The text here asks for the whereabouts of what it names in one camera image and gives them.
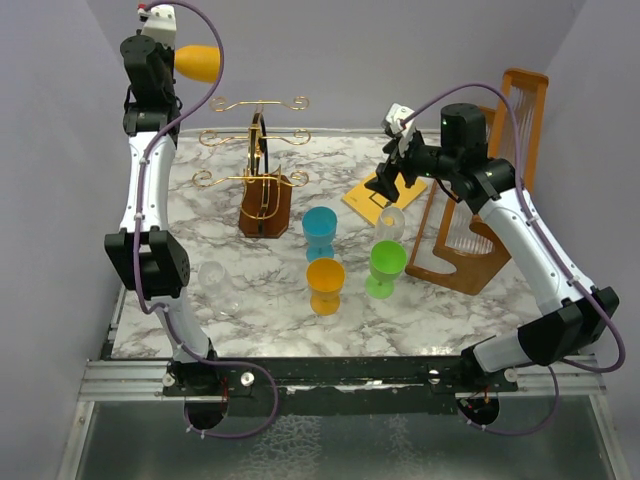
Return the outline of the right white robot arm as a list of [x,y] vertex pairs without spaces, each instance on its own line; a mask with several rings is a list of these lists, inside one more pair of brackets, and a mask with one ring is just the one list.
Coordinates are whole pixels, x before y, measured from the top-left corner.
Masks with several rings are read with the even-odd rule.
[[419,177],[449,183],[453,195],[489,226],[528,282],[540,318],[511,334],[495,336],[465,351],[459,367],[461,383],[481,391],[496,371],[533,363],[550,365],[595,341],[605,329],[619,298],[610,288],[597,288],[570,260],[535,215],[529,192],[516,185],[514,166],[488,154],[484,113],[469,103],[441,110],[441,143],[425,144],[413,125],[413,110],[394,103],[382,126],[390,140],[388,158],[378,165],[366,188],[394,202],[395,179],[411,186]]

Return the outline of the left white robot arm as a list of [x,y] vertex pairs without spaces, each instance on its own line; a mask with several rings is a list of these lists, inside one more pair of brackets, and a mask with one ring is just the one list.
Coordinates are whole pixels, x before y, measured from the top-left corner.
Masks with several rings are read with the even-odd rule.
[[182,103],[175,94],[174,51],[138,33],[120,46],[130,81],[123,128],[131,174],[126,209],[117,232],[104,238],[106,253],[141,310],[156,315],[169,338],[172,358],[192,363],[186,382],[206,395],[220,385],[221,371],[209,361],[215,351],[189,305],[191,265],[171,234],[168,187],[180,131]]

